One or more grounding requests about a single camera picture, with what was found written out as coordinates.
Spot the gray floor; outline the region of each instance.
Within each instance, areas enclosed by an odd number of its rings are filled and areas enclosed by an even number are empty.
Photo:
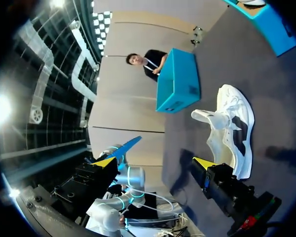
[[[231,84],[248,98],[256,119],[246,184],[258,195],[269,191],[282,199],[273,217],[281,220],[296,200],[296,48],[277,58],[249,20],[229,8],[194,53],[202,99],[167,115],[163,182],[206,236],[226,236],[232,219],[205,199],[188,166],[193,155],[212,160],[209,126],[192,120],[191,111],[214,111],[218,88]]]

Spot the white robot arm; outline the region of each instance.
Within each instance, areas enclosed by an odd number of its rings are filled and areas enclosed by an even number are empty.
[[[119,147],[120,145],[112,146],[103,153],[110,155]],[[126,155],[116,157],[116,159],[120,173],[116,176],[116,183],[127,185],[130,190],[119,197],[96,199],[88,209],[87,214],[100,224],[100,234],[119,237],[121,236],[119,231],[121,215],[119,211],[126,209],[131,204],[137,208],[145,204],[145,171],[141,167],[129,166]]]

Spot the blue box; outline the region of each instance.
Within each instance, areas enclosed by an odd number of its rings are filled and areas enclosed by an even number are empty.
[[[200,94],[194,54],[173,48],[158,77],[156,111],[176,113]]]
[[[242,2],[234,3],[234,0],[224,1],[238,9],[252,21],[264,35],[276,56],[280,56],[296,46],[296,38],[283,19],[270,5],[266,4],[265,6],[252,9],[245,6]]]

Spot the cable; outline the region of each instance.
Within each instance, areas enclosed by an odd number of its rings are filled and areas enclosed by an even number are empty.
[[[138,222],[128,222],[129,224],[145,224],[145,223],[159,223],[159,222],[166,222],[166,221],[172,221],[172,220],[178,220],[181,219],[182,217],[177,217],[177,218],[172,218],[172,219],[165,219],[165,220],[160,220],[160,221],[138,221]]]
[[[139,204],[139,205],[141,205],[141,206],[144,206],[144,207],[146,207],[146,208],[149,208],[149,209],[151,209],[151,210],[159,211],[159,212],[172,212],[172,211],[174,210],[174,206],[173,206],[173,204],[172,204],[168,199],[166,199],[165,197],[159,196],[159,195],[154,194],[154,193],[149,193],[149,192],[145,192],[145,191],[137,190],[137,189],[134,189],[133,187],[128,186],[128,185],[126,185],[126,186],[129,187],[130,189],[134,190],[134,191],[139,192],[139,193],[142,193],[142,194],[150,194],[150,195],[153,195],[153,196],[156,196],[156,197],[158,197],[158,198],[161,198],[161,199],[165,200],[167,203],[169,203],[169,204],[171,205],[171,210],[158,210],[158,209],[156,209],[156,208],[152,208],[152,207],[150,207],[150,206],[146,206],[146,205],[141,204],[141,203],[137,203],[137,202],[134,202],[134,203]]]

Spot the white sneaker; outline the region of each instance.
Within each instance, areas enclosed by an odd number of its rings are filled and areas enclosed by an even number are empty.
[[[264,6],[266,3],[263,0],[238,0],[245,5],[252,5],[252,6]]]
[[[223,85],[217,94],[216,112],[195,110],[191,116],[210,124],[207,144],[214,162],[227,163],[238,179],[248,179],[252,167],[250,136],[255,119],[242,93],[231,85]]]

